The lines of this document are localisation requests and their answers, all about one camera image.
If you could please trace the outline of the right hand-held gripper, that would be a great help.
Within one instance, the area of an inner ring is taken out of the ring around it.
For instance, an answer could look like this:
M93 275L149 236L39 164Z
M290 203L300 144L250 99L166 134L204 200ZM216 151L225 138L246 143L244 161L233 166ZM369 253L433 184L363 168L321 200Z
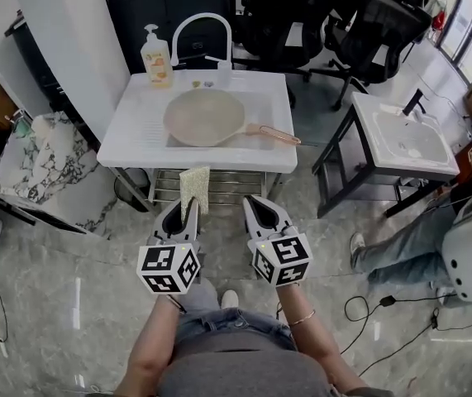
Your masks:
M242 200L251 266L259 279L275 288L303 281L313 262L305 233L273 201L247 195Z

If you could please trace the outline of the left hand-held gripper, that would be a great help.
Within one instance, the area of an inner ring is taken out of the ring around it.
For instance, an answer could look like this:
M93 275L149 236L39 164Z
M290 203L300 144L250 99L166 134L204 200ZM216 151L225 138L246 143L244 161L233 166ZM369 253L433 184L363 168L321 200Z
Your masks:
M187 294L199 275L200 213L196 198L178 199L156 218L147 244L139 249L136 266L137 276L152 294Z

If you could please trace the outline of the yellow-green sponge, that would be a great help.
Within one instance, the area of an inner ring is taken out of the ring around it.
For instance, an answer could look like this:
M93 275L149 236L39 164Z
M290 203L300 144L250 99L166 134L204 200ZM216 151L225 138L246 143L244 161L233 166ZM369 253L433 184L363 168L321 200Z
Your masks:
M200 166L185 170L179 174L181 220L184 221L189 203L196 199L201 214L209 213L210 167Z

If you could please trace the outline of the beige frying pan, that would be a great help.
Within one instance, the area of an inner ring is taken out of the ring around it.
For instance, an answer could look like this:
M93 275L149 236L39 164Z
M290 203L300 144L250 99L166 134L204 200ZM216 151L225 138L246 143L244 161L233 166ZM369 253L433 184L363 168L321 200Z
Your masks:
M299 138L265 124L272 103L263 94L196 88L169 102L164 127L177 141L195 147L214 147L234 136L264 136L298 146Z

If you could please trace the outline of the person's left forearm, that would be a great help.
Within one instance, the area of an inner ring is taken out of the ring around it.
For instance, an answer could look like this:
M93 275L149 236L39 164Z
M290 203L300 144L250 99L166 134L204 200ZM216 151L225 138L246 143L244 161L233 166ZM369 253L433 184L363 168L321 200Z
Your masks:
M131 350L126 373L114 391L121 397L152 397L174 350L178 306L160 295Z

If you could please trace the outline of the person's right forearm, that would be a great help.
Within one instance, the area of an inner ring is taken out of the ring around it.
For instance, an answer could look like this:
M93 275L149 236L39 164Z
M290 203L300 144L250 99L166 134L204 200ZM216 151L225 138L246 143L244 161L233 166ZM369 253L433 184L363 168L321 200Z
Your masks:
M366 383L343 359L336 340L317 317L303 290L298 285L285 285L276 292L298 350L322 367L340 393L365 387Z

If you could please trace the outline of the metal rack under sink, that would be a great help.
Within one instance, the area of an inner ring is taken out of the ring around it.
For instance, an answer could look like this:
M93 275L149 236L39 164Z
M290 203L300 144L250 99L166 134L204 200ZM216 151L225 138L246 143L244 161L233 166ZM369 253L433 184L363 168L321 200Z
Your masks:
M112 168L114 192L119 200L141 213L158 213L180 197L180 170ZM247 194L274 200L284 185L280 173L213 170L208 198L213 208L235 207Z

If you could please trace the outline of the person's white shoe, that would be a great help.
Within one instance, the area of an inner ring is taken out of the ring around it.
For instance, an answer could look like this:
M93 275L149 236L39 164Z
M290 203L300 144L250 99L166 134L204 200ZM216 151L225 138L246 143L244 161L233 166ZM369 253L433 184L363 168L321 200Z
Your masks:
M430 281L429 286L435 292L436 300L440 306L443 306L446 301L455 294L453 287L440 286L435 281Z
M358 255L365 249L365 239L360 232L355 232L350 238L350 267L355 270Z
M234 309L239 307L239 296L233 289L227 289L221 297L221 309Z

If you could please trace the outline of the white sink basin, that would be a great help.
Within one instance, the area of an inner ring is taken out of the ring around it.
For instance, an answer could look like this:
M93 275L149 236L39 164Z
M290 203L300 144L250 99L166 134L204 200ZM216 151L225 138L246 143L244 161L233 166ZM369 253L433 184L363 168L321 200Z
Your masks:
M186 146L164 127L169 102L193 87L215 82L214 69L178 70L170 88L155 88L148 74L134 74L117 106L98 151L107 168L189 169L290 174L298 164L295 146L265 136L239 133L214 147ZM293 133L293 119L284 74L234 70L227 92L245 106L246 122Z

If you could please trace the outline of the black washbasin stand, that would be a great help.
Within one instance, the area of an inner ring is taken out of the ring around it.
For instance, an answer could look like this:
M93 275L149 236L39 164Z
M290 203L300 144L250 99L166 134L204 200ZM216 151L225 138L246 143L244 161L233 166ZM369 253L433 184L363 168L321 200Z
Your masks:
M406 170L377 167L352 105L312 172L321 197L319 218L346 200L389 201L392 207L384 216L391 218L455 178L440 181L426 173L415 177Z

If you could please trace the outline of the person's blue jeans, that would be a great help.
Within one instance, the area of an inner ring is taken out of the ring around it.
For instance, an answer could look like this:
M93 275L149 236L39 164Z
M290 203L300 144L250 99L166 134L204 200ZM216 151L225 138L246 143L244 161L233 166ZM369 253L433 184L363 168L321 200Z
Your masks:
M186 313L179 316L176 352L297 350L290 329L273 317L237 307L223 309L207 279L193 283L179 302Z

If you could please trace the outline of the marble pattern table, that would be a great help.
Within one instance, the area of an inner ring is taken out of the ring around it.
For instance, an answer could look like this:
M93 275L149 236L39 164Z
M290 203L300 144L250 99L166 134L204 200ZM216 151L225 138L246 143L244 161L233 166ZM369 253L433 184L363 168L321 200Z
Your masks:
M115 176L100 165L64 112L36 117L13 132L0 157L0 198L65 231L105 237L117 203Z

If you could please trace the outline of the white curved faucet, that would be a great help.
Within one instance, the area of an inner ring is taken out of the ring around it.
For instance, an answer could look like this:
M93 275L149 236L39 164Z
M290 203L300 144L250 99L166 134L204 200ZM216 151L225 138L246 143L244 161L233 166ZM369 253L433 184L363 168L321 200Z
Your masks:
M222 88L227 88L228 84L231 82L231 72L232 72L232 30L228 20L216 13L213 12L202 12L185 19L175 30L175 33L172 38L172 50L170 56L170 63L173 68L179 65L178 57L178 40L180 33L184 28L199 19L211 18L219 21L226 29L226 58L218 59L210 55L205 55L203 58L205 60L210 60L217 62L217 85Z

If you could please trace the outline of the person's grey shirt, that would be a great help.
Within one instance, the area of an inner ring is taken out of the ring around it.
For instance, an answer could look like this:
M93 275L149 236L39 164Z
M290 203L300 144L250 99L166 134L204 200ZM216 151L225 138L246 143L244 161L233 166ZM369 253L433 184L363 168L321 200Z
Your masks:
M320 365L300 352L270 349L180 357L160 378L157 397L332 397Z

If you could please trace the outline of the yellow soap pump bottle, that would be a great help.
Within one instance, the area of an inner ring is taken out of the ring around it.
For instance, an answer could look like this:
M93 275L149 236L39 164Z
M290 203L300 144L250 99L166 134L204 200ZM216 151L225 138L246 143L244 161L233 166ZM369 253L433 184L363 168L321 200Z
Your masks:
M141 47L141 58L145 71L150 77L151 85L159 88L169 88L173 84L174 72L170 63L169 45L160 39L155 30L157 25L148 24L144 27L147 36Z

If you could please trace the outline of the black faucet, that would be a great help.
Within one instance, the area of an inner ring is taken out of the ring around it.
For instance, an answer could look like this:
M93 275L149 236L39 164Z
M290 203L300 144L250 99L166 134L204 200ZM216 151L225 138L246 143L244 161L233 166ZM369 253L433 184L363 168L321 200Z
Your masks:
M418 88L415 94L412 96L412 98L409 100L407 105L402 110L402 113L405 117L407 117L416 106L418 106L421 109L423 114L426 113L425 108L420 102L422 97L423 97L423 92L421 91L421 89Z

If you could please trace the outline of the black mesh office chair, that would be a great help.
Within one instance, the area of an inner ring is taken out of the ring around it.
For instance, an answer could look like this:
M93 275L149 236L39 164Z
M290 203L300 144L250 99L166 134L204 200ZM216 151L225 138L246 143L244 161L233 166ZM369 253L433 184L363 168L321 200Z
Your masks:
M324 26L324 47L335 54L326 69L312 74L344 81L331 106L339 110L349 86L366 93L371 84L393 78L400 68L400 54L431 26L425 0L355 0L355 19L348 30L330 17Z
M347 0L243 0L235 17L235 43L250 59L234 62L251 69L297 74L308 82L312 74L302 67L323 48L322 25Z

